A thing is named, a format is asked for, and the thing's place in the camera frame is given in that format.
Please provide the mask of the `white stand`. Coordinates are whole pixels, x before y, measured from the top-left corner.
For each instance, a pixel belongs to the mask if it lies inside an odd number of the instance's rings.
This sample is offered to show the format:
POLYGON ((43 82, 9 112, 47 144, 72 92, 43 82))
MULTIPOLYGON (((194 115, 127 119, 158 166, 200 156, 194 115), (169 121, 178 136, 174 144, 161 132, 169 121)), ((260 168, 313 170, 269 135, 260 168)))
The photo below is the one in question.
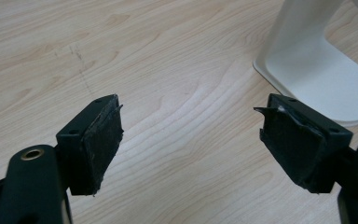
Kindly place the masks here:
POLYGON ((324 36, 344 0, 284 0, 254 68, 281 94, 358 125, 358 64, 324 36))

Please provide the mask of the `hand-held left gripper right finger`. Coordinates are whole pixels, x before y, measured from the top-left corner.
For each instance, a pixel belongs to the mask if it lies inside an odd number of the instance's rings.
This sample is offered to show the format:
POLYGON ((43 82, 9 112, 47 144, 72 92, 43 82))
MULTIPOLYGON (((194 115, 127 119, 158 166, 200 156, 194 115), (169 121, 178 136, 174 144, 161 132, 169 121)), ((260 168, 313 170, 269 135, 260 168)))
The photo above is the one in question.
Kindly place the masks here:
POLYGON ((311 193, 329 193, 353 180, 349 159, 352 132, 309 106, 272 93, 265 107, 260 140, 290 179, 311 193))

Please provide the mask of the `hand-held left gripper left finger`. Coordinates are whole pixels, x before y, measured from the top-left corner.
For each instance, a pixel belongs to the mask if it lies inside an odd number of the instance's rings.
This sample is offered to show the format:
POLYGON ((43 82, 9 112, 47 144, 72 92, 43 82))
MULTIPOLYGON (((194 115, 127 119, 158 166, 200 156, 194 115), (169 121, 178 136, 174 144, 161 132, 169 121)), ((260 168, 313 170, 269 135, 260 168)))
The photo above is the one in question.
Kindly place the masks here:
POLYGON ((116 94, 89 103, 57 134, 57 148, 73 195, 94 195, 123 138, 116 94))

